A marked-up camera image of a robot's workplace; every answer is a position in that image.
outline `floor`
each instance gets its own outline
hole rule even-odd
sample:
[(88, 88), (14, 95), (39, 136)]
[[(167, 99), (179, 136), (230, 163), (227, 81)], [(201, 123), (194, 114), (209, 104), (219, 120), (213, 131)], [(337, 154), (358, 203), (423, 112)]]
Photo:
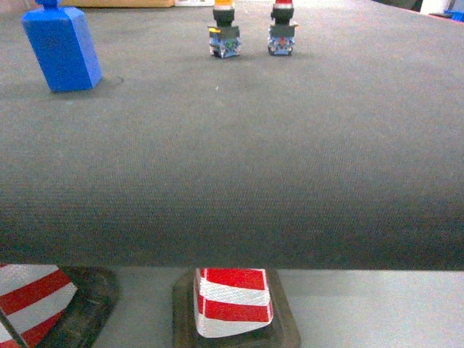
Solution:
[[(169, 348), (183, 268), (112, 268), (120, 301), (94, 348)], [(302, 348), (464, 347), (464, 273), (279, 271)]]

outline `traffic cone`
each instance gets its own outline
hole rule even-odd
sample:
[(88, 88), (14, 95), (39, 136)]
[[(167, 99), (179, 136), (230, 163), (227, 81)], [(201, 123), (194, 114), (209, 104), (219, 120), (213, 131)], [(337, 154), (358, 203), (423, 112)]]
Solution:
[(206, 338), (243, 334), (273, 319), (265, 270), (197, 269), (194, 296), (196, 329)]
[[(35, 348), (54, 327), (77, 291), (71, 280), (53, 265), (0, 265), (0, 309)], [(0, 348), (18, 347), (0, 329)]]
[(102, 268), (0, 264), (0, 348), (90, 347), (118, 294)]

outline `blue plastic object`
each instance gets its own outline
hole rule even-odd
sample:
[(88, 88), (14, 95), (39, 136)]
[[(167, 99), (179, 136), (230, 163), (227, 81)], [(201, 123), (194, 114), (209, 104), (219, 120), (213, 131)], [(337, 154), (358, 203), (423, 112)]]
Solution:
[(458, 22), (464, 22), (464, 12), (447, 10), (444, 13), (452, 15), (451, 17), (452, 20), (457, 20)]
[(293, 52), (294, 44), (294, 36), (282, 36), (279, 38), (276, 38), (275, 36), (269, 36), (268, 51), (272, 56), (289, 56)]
[(210, 38), (210, 53), (217, 58), (230, 58), (240, 55), (240, 38), (224, 38), (218, 35)]
[(58, 7), (61, 0), (36, 0), (43, 9), (26, 13), (21, 23), (52, 91), (90, 89), (102, 79), (84, 12)]

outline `red and white striped cone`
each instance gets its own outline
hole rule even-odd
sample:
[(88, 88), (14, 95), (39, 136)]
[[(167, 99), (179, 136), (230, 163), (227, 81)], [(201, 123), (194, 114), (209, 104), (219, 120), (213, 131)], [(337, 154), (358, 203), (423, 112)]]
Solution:
[[(53, 328), (77, 288), (53, 265), (0, 264), (0, 308), (30, 348)], [(0, 327), (0, 348), (18, 347)]]
[(210, 339), (269, 325), (273, 306), (265, 270), (197, 269), (194, 307), (196, 329)]

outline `black rubber base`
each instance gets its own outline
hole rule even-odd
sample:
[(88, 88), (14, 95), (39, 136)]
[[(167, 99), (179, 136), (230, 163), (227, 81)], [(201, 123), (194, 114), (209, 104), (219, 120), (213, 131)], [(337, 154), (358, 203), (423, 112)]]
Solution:
[(299, 348), (301, 339), (277, 272), (267, 270), (273, 322), (249, 333), (206, 339), (198, 334), (194, 318), (194, 271), (185, 274), (173, 289), (174, 348)]
[(113, 273), (102, 268), (60, 268), (78, 287), (65, 313), (37, 348), (89, 348), (119, 296)]

